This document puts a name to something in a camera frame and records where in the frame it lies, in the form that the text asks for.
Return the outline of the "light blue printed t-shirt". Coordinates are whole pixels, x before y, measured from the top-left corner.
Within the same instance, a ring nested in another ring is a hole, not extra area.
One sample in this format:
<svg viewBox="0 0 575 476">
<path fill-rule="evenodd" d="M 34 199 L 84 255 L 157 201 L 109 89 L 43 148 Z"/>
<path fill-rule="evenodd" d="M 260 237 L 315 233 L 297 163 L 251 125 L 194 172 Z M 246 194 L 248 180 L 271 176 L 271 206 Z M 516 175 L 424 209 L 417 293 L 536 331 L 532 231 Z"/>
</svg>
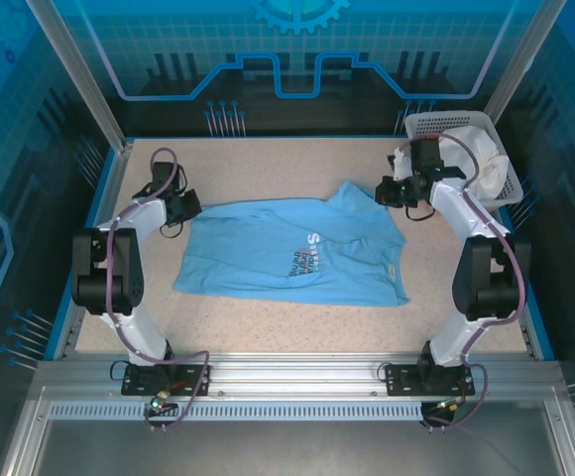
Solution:
<svg viewBox="0 0 575 476">
<path fill-rule="evenodd" d="M 396 307 L 405 240 L 387 210 L 343 182 L 328 199 L 213 206 L 191 225 L 174 289 L 209 297 Z"/>
</svg>

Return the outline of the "white perforated plastic basket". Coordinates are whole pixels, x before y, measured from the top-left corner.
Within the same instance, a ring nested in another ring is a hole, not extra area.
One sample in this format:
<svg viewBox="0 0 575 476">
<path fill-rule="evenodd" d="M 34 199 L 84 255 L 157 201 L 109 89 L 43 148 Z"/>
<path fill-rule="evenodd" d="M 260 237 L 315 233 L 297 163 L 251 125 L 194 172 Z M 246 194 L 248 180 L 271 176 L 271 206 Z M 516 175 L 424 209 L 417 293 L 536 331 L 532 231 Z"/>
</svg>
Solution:
<svg viewBox="0 0 575 476">
<path fill-rule="evenodd" d="M 407 116 L 404 124 L 406 128 L 406 134 L 410 138 L 415 136 L 424 136 L 425 134 L 443 134 L 447 130 L 463 126 L 478 127 L 485 130 L 491 136 L 491 138 L 498 145 L 501 153 L 508 155 L 492 120 L 487 114 L 480 111 L 458 110 L 415 113 Z M 479 172 L 477 159 L 465 144 L 462 142 L 459 144 L 470 155 L 470 158 L 473 161 L 475 172 L 470 179 L 474 181 L 477 178 L 477 174 Z M 523 191 L 509 158 L 508 174 L 500 195 L 495 199 L 479 200 L 487 209 L 494 210 L 502 206 L 518 203 L 522 200 L 522 198 Z"/>
</svg>

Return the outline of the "white t-shirt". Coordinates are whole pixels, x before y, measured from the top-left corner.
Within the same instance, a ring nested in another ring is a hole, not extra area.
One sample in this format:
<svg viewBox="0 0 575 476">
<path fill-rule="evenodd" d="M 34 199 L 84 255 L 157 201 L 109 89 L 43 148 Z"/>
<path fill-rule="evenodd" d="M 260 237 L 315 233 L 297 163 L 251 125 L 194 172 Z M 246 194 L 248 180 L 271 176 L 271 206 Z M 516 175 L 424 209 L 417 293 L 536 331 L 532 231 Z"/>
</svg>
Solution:
<svg viewBox="0 0 575 476">
<path fill-rule="evenodd" d="M 477 198 L 480 200 L 497 198 L 506 182 L 508 156 L 500 152 L 495 141 L 481 128 L 463 126 L 447 130 L 445 134 L 460 140 L 475 155 L 479 172 L 471 183 L 471 189 Z M 441 136 L 439 150 L 446 167 L 458 167 L 466 175 L 466 180 L 474 175 L 473 161 L 459 143 Z"/>
</svg>

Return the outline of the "small lit connector board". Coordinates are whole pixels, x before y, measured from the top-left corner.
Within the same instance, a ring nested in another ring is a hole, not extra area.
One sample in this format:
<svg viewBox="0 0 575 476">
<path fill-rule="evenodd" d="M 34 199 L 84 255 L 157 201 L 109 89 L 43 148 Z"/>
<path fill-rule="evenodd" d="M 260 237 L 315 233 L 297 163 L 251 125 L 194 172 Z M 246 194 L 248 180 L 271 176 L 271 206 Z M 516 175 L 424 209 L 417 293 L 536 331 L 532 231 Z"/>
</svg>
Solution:
<svg viewBox="0 0 575 476">
<path fill-rule="evenodd" d="M 460 395 L 457 397 L 448 398 L 442 402 L 439 402 L 435 406 L 435 410 L 439 413 L 441 412 L 456 412 L 460 407 L 466 403 L 466 396 Z"/>
<path fill-rule="evenodd" d="M 151 398 L 148 406 L 148 417 L 157 417 L 171 411 L 175 404 L 169 402 L 171 393 L 169 391 L 159 391 Z"/>
</svg>

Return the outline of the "grey metal shelf panel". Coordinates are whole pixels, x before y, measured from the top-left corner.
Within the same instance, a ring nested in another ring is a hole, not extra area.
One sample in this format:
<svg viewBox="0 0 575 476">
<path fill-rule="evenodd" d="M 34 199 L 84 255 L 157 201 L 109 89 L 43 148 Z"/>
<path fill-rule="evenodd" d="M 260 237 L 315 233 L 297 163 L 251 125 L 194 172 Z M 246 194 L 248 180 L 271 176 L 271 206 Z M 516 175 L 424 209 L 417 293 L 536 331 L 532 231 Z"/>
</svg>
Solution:
<svg viewBox="0 0 575 476">
<path fill-rule="evenodd" d="M 35 476 L 562 476 L 535 411 L 469 427 L 412 422 L 51 423 Z"/>
</svg>

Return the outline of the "aluminium frame post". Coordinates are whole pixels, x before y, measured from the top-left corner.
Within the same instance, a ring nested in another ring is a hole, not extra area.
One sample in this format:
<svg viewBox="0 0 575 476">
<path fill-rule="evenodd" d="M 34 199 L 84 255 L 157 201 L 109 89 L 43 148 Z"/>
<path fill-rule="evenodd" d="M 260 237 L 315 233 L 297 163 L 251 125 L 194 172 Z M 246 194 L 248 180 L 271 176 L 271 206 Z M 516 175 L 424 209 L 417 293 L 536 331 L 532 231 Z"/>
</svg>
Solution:
<svg viewBox="0 0 575 476">
<path fill-rule="evenodd" d="M 123 153 L 127 140 L 75 40 L 52 0 L 25 0 L 109 145 Z"/>
<path fill-rule="evenodd" d="M 555 25 L 567 0 L 541 0 L 484 112 L 497 124 Z"/>
</svg>

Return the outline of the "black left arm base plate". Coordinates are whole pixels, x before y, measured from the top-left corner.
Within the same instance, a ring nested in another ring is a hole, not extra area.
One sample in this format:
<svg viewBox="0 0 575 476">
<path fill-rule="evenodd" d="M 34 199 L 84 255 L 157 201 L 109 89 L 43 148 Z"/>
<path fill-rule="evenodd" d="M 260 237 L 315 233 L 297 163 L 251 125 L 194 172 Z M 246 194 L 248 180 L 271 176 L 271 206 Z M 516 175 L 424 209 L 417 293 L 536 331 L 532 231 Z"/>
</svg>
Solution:
<svg viewBox="0 0 575 476">
<path fill-rule="evenodd" d="M 196 386 L 197 395 L 208 393 L 210 367 L 201 365 L 137 366 L 130 364 L 121 379 L 121 395 L 130 397 L 190 397 Z"/>
</svg>

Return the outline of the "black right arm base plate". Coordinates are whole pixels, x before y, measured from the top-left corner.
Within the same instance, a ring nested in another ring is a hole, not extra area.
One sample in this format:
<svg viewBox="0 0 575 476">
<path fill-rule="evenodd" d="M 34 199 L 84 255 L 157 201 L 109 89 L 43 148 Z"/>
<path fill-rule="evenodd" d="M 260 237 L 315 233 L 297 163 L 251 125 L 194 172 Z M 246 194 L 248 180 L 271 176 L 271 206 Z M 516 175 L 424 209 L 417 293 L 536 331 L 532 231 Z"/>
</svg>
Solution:
<svg viewBox="0 0 575 476">
<path fill-rule="evenodd" d="M 466 366 L 433 366 L 386 364 L 384 381 L 389 397 L 456 397 L 474 396 L 475 384 Z"/>
</svg>

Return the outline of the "wide aluminium base rail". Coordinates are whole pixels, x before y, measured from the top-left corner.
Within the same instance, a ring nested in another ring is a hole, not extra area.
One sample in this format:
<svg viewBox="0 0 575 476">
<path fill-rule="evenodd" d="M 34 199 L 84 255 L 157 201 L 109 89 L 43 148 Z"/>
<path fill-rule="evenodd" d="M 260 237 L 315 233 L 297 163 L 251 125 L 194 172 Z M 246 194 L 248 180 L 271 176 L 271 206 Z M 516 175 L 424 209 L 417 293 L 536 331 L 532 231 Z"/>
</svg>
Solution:
<svg viewBox="0 0 575 476">
<path fill-rule="evenodd" d="M 31 400 L 118 401 L 120 385 L 109 378 L 118 354 L 74 354 L 39 363 Z M 476 383 L 488 382 L 489 402 L 565 399 L 568 392 L 555 361 L 520 353 L 476 353 Z M 382 401 L 387 392 L 382 363 L 414 364 L 415 354 L 376 352 L 214 353 L 210 357 L 210 401 Z"/>
</svg>

